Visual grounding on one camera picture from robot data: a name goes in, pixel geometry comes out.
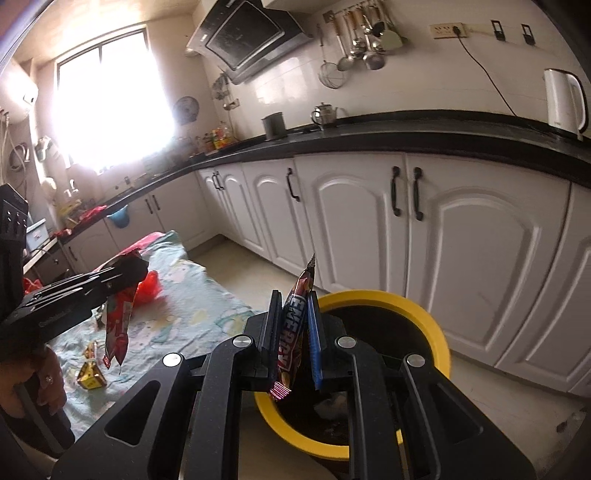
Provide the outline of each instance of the cabinet handle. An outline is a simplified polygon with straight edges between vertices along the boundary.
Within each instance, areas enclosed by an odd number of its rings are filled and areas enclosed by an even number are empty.
[[[392,180],[390,181],[390,199],[394,216],[399,217],[402,211],[396,207],[396,178],[400,176],[400,167],[392,167]]]
[[[72,251],[72,247],[68,246],[68,250],[70,251],[70,255],[72,256],[72,258],[74,259],[74,262],[78,262],[78,259],[76,258],[76,256],[74,255],[74,252]]]
[[[418,181],[419,179],[423,178],[423,169],[419,167],[414,167],[414,184],[413,184],[413,201],[414,201],[414,216],[415,218],[421,222],[423,220],[424,214],[419,210],[419,198],[418,198]]]
[[[144,201],[146,202],[146,205],[148,206],[148,210],[150,211],[150,215],[153,215],[154,212],[152,211],[152,207],[150,206],[148,199],[144,199]]]
[[[294,174],[294,171],[291,168],[288,168],[287,169],[287,175],[285,176],[285,179],[287,180],[287,186],[290,189],[291,198],[293,198],[296,202],[301,202],[300,197],[297,196],[297,195],[294,195],[294,191],[291,188],[290,175],[293,175],[293,174]]]
[[[220,190],[226,190],[223,186],[222,186],[222,182],[220,181],[220,173],[216,172],[216,178],[217,178],[217,184],[220,187]]]
[[[154,199],[154,203],[156,204],[156,209],[160,210],[160,205],[158,205],[158,200],[156,200],[156,195],[152,195],[152,198]]]

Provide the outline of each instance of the window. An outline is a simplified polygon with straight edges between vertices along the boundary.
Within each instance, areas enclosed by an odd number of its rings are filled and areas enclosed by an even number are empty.
[[[173,135],[145,30],[60,63],[57,93],[60,145],[97,172],[155,153]]]

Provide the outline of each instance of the gold candy wrapper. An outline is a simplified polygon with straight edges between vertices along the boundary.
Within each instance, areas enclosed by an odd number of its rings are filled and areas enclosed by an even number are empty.
[[[96,342],[88,344],[84,350],[84,357],[87,360],[84,362],[84,365],[82,365],[80,373],[78,373],[78,378],[76,378],[78,384],[86,390],[106,387],[107,380],[105,380],[103,373],[96,364]]]

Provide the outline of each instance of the white kettle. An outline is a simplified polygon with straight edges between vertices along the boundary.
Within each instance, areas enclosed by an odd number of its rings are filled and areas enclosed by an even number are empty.
[[[583,85],[579,78],[565,70],[545,69],[548,124],[574,133],[581,140],[587,130],[589,112]]]

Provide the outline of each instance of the candy bar wrapper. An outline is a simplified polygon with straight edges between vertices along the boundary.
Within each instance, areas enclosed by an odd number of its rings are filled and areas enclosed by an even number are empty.
[[[306,304],[314,287],[316,256],[312,256],[306,269],[295,282],[285,300],[282,313],[281,336],[277,357],[277,380],[269,392],[273,399],[281,400],[289,394],[295,374],[301,363],[301,343],[306,322]]]
[[[84,358],[86,358],[86,361],[76,378],[78,384],[86,390],[106,387],[107,381],[96,363],[96,342],[88,344],[84,350]]]
[[[119,259],[129,255],[139,257],[139,250],[119,255],[107,262],[103,268],[116,266],[120,261]],[[111,367],[113,357],[115,357],[119,365],[122,365],[127,354],[129,344],[127,328],[134,309],[134,297],[137,289],[138,284],[121,290],[107,299],[105,356],[103,357],[103,363],[107,369]]]

